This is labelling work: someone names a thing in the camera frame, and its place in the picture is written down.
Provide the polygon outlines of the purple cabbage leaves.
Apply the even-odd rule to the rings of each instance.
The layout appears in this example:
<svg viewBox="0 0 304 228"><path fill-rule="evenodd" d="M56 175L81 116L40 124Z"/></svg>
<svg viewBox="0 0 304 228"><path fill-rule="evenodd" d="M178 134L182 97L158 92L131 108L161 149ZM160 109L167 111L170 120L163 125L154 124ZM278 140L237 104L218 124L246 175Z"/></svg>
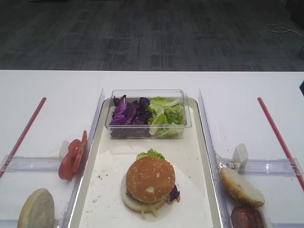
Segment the purple cabbage leaves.
<svg viewBox="0 0 304 228"><path fill-rule="evenodd" d="M152 117L152 112L147 108L150 100L141 97L139 101L126 101L126 95L121 98L113 98L115 110L112 114L110 125L147 125Z"/></svg>

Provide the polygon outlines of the cream rectangular serving tray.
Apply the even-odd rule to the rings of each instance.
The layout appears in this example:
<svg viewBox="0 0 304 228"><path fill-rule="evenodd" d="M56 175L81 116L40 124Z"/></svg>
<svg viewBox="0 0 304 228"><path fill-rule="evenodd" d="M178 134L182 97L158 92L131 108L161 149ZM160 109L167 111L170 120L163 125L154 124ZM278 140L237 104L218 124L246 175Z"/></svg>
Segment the cream rectangular serving tray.
<svg viewBox="0 0 304 228"><path fill-rule="evenodd" d="M111 139L105 127L105 100L74 210L66 228L220 228L208 150L196 100L188 99L192 126L179 139ZM165 204L158 216L126 207L121 181L137 154L155 149L174 166L179 203Z"/></svg>

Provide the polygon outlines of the sesame top bun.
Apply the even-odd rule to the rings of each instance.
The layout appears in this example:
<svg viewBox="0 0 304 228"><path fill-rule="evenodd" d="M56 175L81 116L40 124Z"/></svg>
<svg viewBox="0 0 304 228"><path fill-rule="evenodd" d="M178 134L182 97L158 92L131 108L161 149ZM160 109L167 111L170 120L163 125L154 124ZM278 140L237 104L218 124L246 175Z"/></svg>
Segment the sesame top bun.
<svg viewBox="0 0 304 228"><path fill-rule="evenodd" d="M175 186L175 171L170 162L155 157L136 160L126 173L126 190L133 198L155 203L167 197Z"/></svg>

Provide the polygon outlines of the rear tomato slice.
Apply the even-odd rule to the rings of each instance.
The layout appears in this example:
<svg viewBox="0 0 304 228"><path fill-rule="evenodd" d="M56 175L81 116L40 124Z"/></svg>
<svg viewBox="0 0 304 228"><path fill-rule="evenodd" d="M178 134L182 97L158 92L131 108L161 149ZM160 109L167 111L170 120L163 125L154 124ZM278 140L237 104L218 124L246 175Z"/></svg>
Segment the rear tomato slice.
<svg viewBox="0 0 304 228"><path fill-rule="evenodd" d="M76 158L74 160L74 164L73 164L73 167L72 167L72 170L73 170L74 173L78 173L80 162L82 160L86 144L87 144L87 132L86 132L86 130L84 130L82 141L80 143L80 146L78 147Z"/></svg>

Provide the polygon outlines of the upper left clear holder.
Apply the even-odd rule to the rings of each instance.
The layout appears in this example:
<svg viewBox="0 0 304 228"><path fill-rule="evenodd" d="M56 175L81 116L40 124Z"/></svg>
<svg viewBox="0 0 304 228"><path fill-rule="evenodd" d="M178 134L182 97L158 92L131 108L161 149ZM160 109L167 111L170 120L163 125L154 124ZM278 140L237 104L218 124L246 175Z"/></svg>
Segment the upper left clear holder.
<svg viewBox="0 0 304 228"><path fill-rule="evenodd" d="M58 157L5 156L0 171L58 171L61 160Z"/></svg>

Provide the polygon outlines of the clear holder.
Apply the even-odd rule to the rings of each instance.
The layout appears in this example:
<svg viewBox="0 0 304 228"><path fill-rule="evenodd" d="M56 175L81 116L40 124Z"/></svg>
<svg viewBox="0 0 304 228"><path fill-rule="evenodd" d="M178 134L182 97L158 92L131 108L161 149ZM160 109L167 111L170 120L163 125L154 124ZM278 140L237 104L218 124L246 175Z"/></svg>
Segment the clear holder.
<svg viewBox="0 0 304 228"><path fill-rule="evenodd" d="M302 176L303 170L297 159L248 160L245 165L227 158L217 158L219 168L232 168L242 175L283 175Z"/></svg>
<svg viewBox="0 0 304 228"><path fill-rule="evenodd" d="M58 157L5 156L0 171L58 171L61 160Z"/></svg>

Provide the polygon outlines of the upper right clear holder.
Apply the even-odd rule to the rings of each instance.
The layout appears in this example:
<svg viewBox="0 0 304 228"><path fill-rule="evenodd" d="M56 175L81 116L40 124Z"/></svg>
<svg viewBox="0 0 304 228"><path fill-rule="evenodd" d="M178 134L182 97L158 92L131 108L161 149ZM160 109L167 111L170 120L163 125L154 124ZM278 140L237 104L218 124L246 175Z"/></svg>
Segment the upper right clear holder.
<svg viewBox="0 0 304 228"><path fill-rule="evenodd" d="M219 168L232 168L242 175L283 175L302 176L303 170L297 159L248 160L245 165L227 158L217 158Z"/></svg>

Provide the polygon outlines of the clear plastic salad container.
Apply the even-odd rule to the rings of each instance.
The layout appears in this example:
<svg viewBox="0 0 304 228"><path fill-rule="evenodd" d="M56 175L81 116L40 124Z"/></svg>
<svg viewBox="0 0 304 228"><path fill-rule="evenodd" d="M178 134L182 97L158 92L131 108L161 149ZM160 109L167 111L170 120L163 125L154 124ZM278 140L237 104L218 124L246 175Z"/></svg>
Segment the clear plastic salad container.
<svg viewBox="0 0 304 228"><path fill-rule="evenodd" d="M181 138L192 126L180 89L113 90L105 127L112 139Z"/></svg>

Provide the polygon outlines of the red strip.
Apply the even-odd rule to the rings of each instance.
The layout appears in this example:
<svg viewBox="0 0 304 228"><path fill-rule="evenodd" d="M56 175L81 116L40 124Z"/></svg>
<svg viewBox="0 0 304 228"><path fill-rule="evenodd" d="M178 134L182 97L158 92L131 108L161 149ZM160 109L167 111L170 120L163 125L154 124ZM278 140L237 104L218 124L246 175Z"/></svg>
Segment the red strip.
<svg viewBox="0 0 304 228"><path fill-rule="evenodd" d="M281 145L281 147L282 147L282 149L285 153L286 158L290 161L291 167L293 168L293 170L296 174L296 177L298 179L298 182L299 182L300 186L302 187L302 189L304 189L304 179L303 179L303 175L300 174L299 166L296 165L295 159L292 157L292 155L291 155L286 143L284 142L284 140L283 140L283 138L282 138L282 136L281 136L281 134L280 134L280 132L279 132L272 116L271 116L271 114L269 113L263 99L261 97L258 97L257 100L258 100L258 102L259 102L259 104L260 104L260 106L261 106L261 108L262 108L262 110L263 110L271 128L272 128L272 130L274 131L274 133L275 133L275 135L276 135L276 137L277 137L277 139L278 139L278 141L279 141L279 143L280 143L280 145Z"/></svg>
<svg viewBox="0 0 304 228"><path fill-rule="evenodd" d="M27 135L29 129L31 128L32 124L34 123L37 115L39 114L40 110L42 109L44 103L46 102L47 98L43 97L40 101L40 103L38 104L37 108L35 109L33 115L31 116L29 122L27 123L26 127L24 128L23 132L21 133L20 137L18 138L17 142L15 143L12 151L10 152L10 154L7 156L6 159L3 160L3 164L0 168L0 177L3 176L3 174L5 173L8 165L10 164L10 162L12 161L12 159L14 158L18 148L20 147L21 143L23 142L25 136Z"/></svg>

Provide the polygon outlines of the lettuce leaf on bun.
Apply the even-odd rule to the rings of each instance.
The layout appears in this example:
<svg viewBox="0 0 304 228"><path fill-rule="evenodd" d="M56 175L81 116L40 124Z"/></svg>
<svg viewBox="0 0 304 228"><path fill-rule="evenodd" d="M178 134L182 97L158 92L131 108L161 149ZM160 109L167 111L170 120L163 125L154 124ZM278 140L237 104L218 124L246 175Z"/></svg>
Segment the lettuce leaf on bun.
<svg viewBox="0 0 304 228"><path fill-rule="evenodd" d="M165 159L165 157L161 153L155 151L154 149L150 149L148 152L142 152L142 153L138 154L136 157L136 160L139 160L143 157L155 157L155 158L159 158L159 159Z"/></svg>

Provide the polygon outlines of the standing bun bottom left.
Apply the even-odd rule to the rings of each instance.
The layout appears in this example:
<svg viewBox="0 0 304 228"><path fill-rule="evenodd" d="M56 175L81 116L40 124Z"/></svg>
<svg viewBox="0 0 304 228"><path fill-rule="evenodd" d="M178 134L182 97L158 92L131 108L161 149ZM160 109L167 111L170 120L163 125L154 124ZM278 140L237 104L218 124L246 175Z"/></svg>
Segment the standing bun bottom left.
<svg viewBox="0 0 304 228"><path fill-rule="evenodd" d="M50 192L35 190L22 207L18 228L52 228L54 225L54 200Z"/></svg>

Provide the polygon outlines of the purple cabbage strip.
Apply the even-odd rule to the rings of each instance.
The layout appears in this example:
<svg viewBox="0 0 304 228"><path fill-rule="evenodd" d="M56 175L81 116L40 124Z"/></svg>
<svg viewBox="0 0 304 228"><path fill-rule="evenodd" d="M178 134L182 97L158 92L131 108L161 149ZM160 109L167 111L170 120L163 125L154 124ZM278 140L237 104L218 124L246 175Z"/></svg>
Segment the purple cabbage strip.
<svg viewBox="0 0 304 228"><path fill-rule="evenodd" d="M174 185L173 189L171 190L171 192L167 196L167 203L172 204L174 202L180 202L180 199L181 199L180 191L178 191L177 186Z"/></svg>

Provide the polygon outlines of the tomato slice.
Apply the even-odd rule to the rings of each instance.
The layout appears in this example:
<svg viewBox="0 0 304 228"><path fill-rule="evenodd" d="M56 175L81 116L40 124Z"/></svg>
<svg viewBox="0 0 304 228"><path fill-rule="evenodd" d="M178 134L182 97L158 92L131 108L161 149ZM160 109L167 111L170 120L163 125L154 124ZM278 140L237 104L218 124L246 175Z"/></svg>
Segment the tomato slice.
<svg viewBox="0 0 304 228"><path fill-rule="evenodd" d="M86 144L87 144L87 132L86 132L86 130L84 130L82 141L80 143L80 146L78 147L76 158L74 160L74 164L73 164L73 167L72 167L72 170L73 170L74 173L78 173L80 162L82 160Z"/></svg>
<svg viewBox="0 0 304 228"><path fill-rule="evenodd" d="M72 180L74 172L72 170L74 161L78 153L78 147L80 146L81 141L79 139L73 140L68 146L68 153L62 160L58 175L62 180Z"/></svg>

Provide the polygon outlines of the front tomato slice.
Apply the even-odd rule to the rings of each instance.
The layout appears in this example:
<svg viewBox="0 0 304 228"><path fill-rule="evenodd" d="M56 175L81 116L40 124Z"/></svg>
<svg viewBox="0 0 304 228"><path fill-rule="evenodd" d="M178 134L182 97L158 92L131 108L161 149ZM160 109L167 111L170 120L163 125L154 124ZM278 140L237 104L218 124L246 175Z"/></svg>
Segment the front tomato slice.
<svg viewBox="0 0 304 228"><path fill-rule="evenodd" d="M62 180L72 180L74 172L72 170L74 161L78 153L78 147L80 146L81 141L79 139L73 140L68 146L68 153L62 160L58 175Z"/></svg>

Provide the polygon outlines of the bottom bun on tray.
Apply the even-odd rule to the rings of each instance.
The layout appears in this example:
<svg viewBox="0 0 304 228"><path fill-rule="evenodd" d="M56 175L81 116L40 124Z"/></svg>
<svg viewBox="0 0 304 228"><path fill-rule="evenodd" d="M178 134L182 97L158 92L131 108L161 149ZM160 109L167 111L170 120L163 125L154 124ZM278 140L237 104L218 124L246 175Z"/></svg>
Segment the bottom bun on tray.
<svg viewBox="0 0 304 228"><path fill-rule="evenodd" d="M156 203L144 203L139 200L136 200L132 196L129 196L127 194L127 188L126 188L126 175L124 175L122 178L120 190L121 190L122 200L125 203L125 205L131 210L141 213L143 215L145 213L153 213L155 216L157 216L158 215L157 210L160 209L167 202L165 198Z"/></svg>

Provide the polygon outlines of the left clear long rail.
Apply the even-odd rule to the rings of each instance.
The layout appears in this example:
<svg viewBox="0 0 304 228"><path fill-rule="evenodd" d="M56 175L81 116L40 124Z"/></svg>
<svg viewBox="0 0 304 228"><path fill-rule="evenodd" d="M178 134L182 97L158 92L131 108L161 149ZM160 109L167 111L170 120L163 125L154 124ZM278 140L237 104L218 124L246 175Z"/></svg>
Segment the left clear long rail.
<svg viewBox="0 0 304 228"><path fill-rule="evenodd" d="M98 121L100 118L100 113L102 110L104 98L105 98L105 93L104 93L104 89L102 88L100 96L99 96L96 112L94 115L94 119L92 121L91 129L90 129L90 132L88 135L88 141L87 141L86 146L84 147L83 156L82 156L80 166L79 166L79 172L76 175L75 183L73 185L71 196L69 198L65 213L64 213L63 217L59 220L58 225L55 226L56 228L69 228L70 227L70 223L71 223L70 221L73 216L75 204L76 204L76 201L77 201L77 198L79 195L79 191L80 191L79 189L81 187L83 175L84 175L84 172L86 169L87 160L88 160L88 157L89 157L89 154L91 151L95 132L96 132L96 129L98 126Z"/></svg>

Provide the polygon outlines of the left red strip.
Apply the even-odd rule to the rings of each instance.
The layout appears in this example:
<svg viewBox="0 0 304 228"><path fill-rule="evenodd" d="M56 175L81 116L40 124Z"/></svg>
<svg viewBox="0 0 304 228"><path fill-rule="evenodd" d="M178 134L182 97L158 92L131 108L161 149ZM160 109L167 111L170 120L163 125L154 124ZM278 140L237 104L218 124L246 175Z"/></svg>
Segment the left red strip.
<svg viewBox="0 0 304 228"><path fill-rule="evenodd" d="M3 174L5 173L8 165L10 164L10 162L12 161L12 159L14 158L18 148L20 147L21 143L23 142L25 136L27 135L29 129L31 128L32 124L34 123L37 115L39 114L40 110L42 109L44 103L46 102L47 98L43 97L40 101L40 103L38 104L37 108L35 109L33 115L31 116L29 122L27 123L26 127L24 128L23 132L21 133L20 137L18 138L17 142L15 143L12 151L10 152L10 154L7 156L6 159L3 160L3 164L0 168L0 177L3 176Z"/></svg>

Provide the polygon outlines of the right red strip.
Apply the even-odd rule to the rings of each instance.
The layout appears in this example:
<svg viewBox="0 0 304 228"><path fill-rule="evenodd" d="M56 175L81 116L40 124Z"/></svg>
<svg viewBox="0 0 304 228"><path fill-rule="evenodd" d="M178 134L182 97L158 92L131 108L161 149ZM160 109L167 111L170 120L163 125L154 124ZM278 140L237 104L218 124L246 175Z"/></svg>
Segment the right red strip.
<svg viewBox="0 0 304 228"><path fill-rule="evenodd" d="M280 143L280 145L281 145L281 147L282 147L282 149L285 153L286 158L290 161L291 167L293 168L293 170L296 174L296 177L298 179L298 182L299 182L300 186L302 187L302 189L304 189L304 179L303 179L303 175L300 174L299 166L296 165L295 159L292 157L292 155L291 155L286 143L284 142L284 140L283 140L283 138L282 138L282 136L281 136L281 134L280 134L280 132L279 132L272 116L271 116L271 114L269 113L263 99L261 97L258 97L257 100L258 100L258 102L259 102L259 104L260 104L260 106L261 106L261 108L262 108L262 110L263 110L271 128L272 128L272 130L274 131L274 133L275 133L275 135L276 135L276 137L277 137L277 139L278 139L278 141L279 141L279 143Z"/></svg>

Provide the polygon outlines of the green lettuce in container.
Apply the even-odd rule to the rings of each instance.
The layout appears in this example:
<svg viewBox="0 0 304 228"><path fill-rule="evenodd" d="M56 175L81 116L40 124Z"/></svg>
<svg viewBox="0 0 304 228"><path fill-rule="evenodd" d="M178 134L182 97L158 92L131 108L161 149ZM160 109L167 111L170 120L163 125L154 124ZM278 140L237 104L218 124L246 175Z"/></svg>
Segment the green lettuce in container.
<svg viewBox="0 0 304 228"><path fill-rule="evenodd" d="M150 100L147 111L151 111L152 117L148 120L151 128L149 133L156 138L181 137L183 128L177 125L184 124L183 106L181 98L167 99L166 97L154 97Z"/></svg>

